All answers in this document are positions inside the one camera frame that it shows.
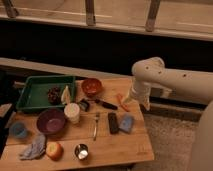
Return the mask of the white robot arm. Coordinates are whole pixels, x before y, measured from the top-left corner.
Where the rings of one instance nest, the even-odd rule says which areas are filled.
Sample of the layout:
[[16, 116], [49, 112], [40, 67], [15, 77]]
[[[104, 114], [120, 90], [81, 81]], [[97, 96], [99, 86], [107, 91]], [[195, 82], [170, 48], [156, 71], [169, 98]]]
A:
[[159, 84], [207, 103], [196, 130], [187, 171], [213, 171], [213, 73], [168, 69], [160, 57], [132, 66], [132, 85], [123, 102], [137, 100], [150, 109], [151, 85]]

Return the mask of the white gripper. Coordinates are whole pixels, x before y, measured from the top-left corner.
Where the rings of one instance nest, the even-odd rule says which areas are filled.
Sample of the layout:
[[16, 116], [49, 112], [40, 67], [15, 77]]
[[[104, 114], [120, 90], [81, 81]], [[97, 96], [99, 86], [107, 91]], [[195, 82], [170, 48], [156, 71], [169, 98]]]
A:
[[132, 84], [125, 96], [125, 102], [128, 103], [132, 99], [137, 100], [147, 111], [150, 110], [150, 94], [151, 85], [147, 82], [138, 81], [132, 78]]

